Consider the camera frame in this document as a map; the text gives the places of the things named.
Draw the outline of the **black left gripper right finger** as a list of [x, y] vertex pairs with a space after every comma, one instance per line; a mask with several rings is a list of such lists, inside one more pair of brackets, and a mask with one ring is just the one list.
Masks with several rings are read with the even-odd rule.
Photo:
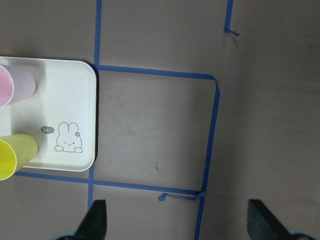
[[248, 201], [247, 232], [251, 240], [291, 239], [288, 230], [258, 199], [250, 199]]

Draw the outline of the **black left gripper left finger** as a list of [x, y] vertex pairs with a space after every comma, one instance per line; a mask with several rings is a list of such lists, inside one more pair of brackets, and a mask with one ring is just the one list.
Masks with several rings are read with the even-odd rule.
[[104, 240], [107, 234], [107, 208], [106, 201], [95, 200], [77, 231], [76, 240]]

